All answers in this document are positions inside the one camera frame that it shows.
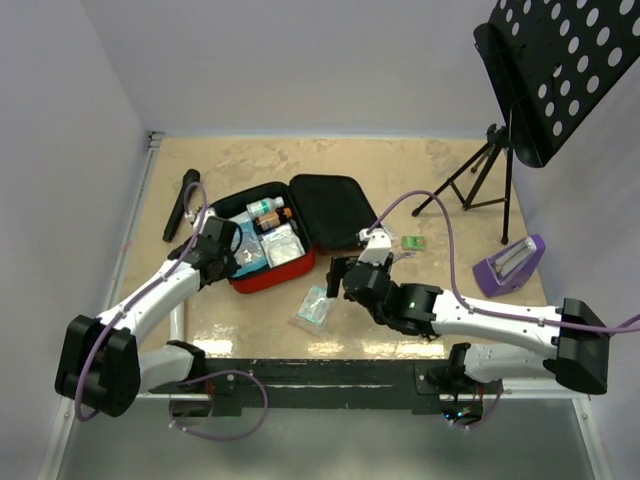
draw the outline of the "wooden table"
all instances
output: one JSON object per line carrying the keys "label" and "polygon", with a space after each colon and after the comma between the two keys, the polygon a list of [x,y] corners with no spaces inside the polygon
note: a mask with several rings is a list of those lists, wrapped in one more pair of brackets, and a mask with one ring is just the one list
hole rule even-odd
{"label": "wooden table", "polygon": [[[134,239],[123,298],[157,271],[167,253],[192,232],[183,222],[175,241],[161,240],[167,217],[188,168],[202,174],[209,201],[299,173],[349,175],[362,185],[373,208],[382,212],[402,193],[435,190],[481,145],[481,140],[435,139],[276,139],[166,138],[162,142],[139,231]],[[476,201],[500,197],[505,162],[496,163]],[[467,173],[458,184],[469,190],[475,176]],[[482,298],[472,274],[478,261],[501,250],[502,204],[464,212],[448,189],[443,201],[450,209],[456,240],[456,265],[461,291]],[[405,201],[387,218],[398,236],[424,235],[427,249],[394,265],[398,282],[427,283],[450,288],[448,240],[442,214],[430,205],[420,217],[411,210],[423,199]],[[193,204],[199,202],[194,196]],[[513,196],[510,239],[526,235],[520,208]],[[318,258],[315,269],[298,279],[252,295],[235,292],[227,282],[211,285],[189,299],[186,339],[213,357],[248,358],[446,358],[463,338],[439,338],[431,343],[406,337],[376,325],[361,306],[339,299],[322,329],[303,329],[292,322],[313,285],[324,285],[329,258]],[[520,291],[497,301],[543,305],[537,273]],[[142,345],[157,348],[168,340],[168,321]]]}

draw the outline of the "music stand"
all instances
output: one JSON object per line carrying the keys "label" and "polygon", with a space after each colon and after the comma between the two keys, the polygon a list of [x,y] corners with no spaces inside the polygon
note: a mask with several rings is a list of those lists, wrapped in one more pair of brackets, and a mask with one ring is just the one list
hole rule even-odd
{"label": "music stand", "polygon": [[[506,245],[514,153],[525,165],[544,167],[633,65],[640,55],[640,0],[499,0],[473,36],[507,126],[492,125],[487,143],[435,193],[452,187],[463,210],[504,203]],[[502,149],[504,197],[473,204]],[[465,198],[455,180],[483,162]]]}

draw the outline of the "tripod leg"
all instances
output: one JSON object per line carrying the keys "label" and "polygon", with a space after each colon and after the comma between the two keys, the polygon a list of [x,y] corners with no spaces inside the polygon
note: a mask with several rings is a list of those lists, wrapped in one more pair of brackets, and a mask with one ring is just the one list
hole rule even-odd
{"label": "tripod leg", "polygon": [[480,190],[480,187],[484,183],[484,179],[487,178],[487,175],[489,175],[489,172],[491,171],[491,167],[493,167],[493,164],[496,162],[496,158],[498,158],[498,155],[500,155],[500,149],[497,147],[494,147],[491,153],[489,154],[489,158],[484,164],[484,167],[482,167],[482,171],[480,172],[480,175],[478,175],[478,179],[476,180],[476,183],[474,183],[473,187],[471,187],[471,191],[469,192],[469,195],[467,195],[467,199],[462,205],[463,210],[467,210],[469,207],[471,207],[473,200],[476,198],[476,195],[478,194],[478,190]]}
{"label": "tripod leg", "polygon": [[482,162],[484,162],[488,157],[489,157],[489,151],[485,152],[479,159],[478,159],[478,163],[476,163],[473,167],[471,167],[471,173],[476,173],[478,171],[478,169],[480,168],[480,165],[482,165]]}
{"label": "tripod leg", "polygon": [[[473,154],[473,157],[467,160],[464,165],[462,165],[451,177],[447,179],[446,182],[440,185],[440,187],[434,192],[434,194],[436,196],[440,195],[449,185],[451,185],[456,180],[456,178],[462,175],[467,168],[473,165],[476,162],[476,160],[478,160],[478,158],[480,158],[482,155],[485,155],[487,150],[489,150],[489,148],[491,148],[492,146],[493,145],[491,143],[485,143],[482,146],[482,148],[480,148],[480,150],[478,150],[476,153]],[[424,208],[430,203],[431,203],[431,198],[427,198],[424,202],[420,204],[418,208],[416,208],[413,212],[411,212],[411,215],[414,217],[417,217],[418,215],[420,215],[420,212],[422,212],[422,210],[424,210]]]}
{"label": "tripod leg", "polygon": [[504,185],[504,217],[502,219],[502,244],[509,243],[509,209],[511,207],[511,177],[513,175],[513,148],[507,148],[507,175]]}

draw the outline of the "black case lid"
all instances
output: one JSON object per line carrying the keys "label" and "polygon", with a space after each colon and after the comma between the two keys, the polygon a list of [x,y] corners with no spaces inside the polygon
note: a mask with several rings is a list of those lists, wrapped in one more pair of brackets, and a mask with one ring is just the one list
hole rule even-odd
{"label": "black case lid", "polygon": [[342,175],[296,175],[291,196],[315,245],[324,250],[351,250],[358,232],[377,215],[358,182]]}

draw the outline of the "black perforated panel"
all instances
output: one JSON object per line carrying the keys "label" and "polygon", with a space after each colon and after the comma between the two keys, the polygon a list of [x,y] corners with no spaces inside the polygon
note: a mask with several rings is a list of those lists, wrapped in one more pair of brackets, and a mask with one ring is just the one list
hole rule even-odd
{"label": "black perforated panel", "polygon": [[543,167],[640,55],[640,0],[499,0],[474,37],[518,158]]}

